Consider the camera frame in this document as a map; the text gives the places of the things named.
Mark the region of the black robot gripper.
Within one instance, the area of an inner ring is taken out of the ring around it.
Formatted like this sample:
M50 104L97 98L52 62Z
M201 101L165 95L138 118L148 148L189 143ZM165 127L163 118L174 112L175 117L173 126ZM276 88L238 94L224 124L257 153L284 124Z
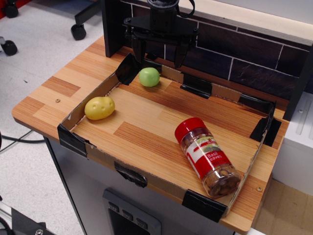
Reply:
M149 0L150 14L126 18L125 37L132 41L136 60L142 63L146 52L146 41L176 45L174 65L180 68L196 42L199 29L187 22L195 12L195 2L190 1L193 9L190 13L181 13L178 0Z

